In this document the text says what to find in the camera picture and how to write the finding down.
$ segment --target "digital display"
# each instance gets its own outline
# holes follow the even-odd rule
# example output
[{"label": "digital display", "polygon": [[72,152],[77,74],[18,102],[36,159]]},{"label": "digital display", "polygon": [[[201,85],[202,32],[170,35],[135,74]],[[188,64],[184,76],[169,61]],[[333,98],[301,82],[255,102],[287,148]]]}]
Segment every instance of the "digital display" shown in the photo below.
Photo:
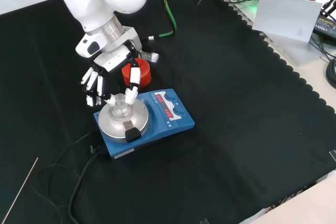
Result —
[{"label": "digital display", "polygon": [[168,118],[174,118],[172,112],[168,108],[167,104],[164,102],[162,96],[160,94],[156,95],[157,100],[161,103],[161,106],[163,107],[164,112],[168,116]]}]

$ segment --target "black cloth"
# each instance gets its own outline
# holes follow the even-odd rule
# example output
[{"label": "black cloth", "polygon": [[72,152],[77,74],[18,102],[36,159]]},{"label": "black cloth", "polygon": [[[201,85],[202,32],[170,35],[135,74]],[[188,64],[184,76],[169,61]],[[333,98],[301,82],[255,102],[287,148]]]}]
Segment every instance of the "black cloth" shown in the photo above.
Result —
[{"label": "black cloth", "polygon": [[[239,223],[335,168],[334,110],[286,66],[225,3],[168,0],[176,35],[151,46],[160,54],[147,90],[173,88],[195,128],[111,161],[84,178],[75,213],[82,223]],[[162,0],[117,14],[140,37],[170,30]],[[5,216],[36,157],[51,164],[79,137],[97,130],[78,81],[89,62],[75,47],[83,36],[62,0],[0,17],[0,216]],[[121,71],[112,93],[124,91]],[[81,170],[93,135],[64,164]],[[32,175],[40,191],[45,185]],[[76,183],[57,170],[51,194],[65,202]],[[61,210],[64,223],[69,223]],[[7,224],[60,223],[57,211],[26,186]]]}]

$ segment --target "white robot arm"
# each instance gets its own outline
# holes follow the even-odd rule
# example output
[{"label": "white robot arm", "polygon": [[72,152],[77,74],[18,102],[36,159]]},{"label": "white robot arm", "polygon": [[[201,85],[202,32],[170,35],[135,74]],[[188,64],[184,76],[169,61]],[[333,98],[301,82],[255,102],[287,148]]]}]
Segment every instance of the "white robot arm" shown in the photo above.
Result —
[{"label": "white robot arm", "polygon": [[85,86],[87,104],[94,106],[100,104],[101,100],[105,100],[108,104],[114,105],[116,102],[114,96],[110,95],[108,98],[105,94],[102,74],[128,62],[131,63],[131,84],[126,89],[125,102],[133,104],[138,95],[141,76],[140,68],[134,58],[138,56],[142,45],[134,28],[121,26],[114,11],[134,13],[145,4],[146,0],[64,1],[86,33],[76,47],[76,52],[85,58],[102,52],[81,81]]}]

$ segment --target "white paper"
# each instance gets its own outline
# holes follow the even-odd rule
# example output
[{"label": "white paper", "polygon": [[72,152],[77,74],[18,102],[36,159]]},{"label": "white paper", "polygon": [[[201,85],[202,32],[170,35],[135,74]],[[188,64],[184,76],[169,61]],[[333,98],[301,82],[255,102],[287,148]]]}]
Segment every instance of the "white paper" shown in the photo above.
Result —
[{"label": "white paper", "polygon": [[259,0],[253,30],[308,42],[321,7],[308,0]]}]

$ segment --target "red cup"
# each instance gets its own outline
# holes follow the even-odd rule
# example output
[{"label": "red cup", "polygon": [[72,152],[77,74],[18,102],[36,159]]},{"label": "red cup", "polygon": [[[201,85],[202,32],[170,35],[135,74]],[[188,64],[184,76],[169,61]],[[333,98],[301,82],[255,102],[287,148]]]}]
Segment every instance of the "red cup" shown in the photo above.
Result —
[{"label": "red cup", "polygon": [[[140,67],[141,79],[139,88],[146,87],[152,80],[151,69],[147,61],[143,59],[136,58],[135,59]],[[131,64],[127,64],[122,68],[122,75],[124,76],[124,81],[127,86],[130,85],[130,75],[131,75]]]}]

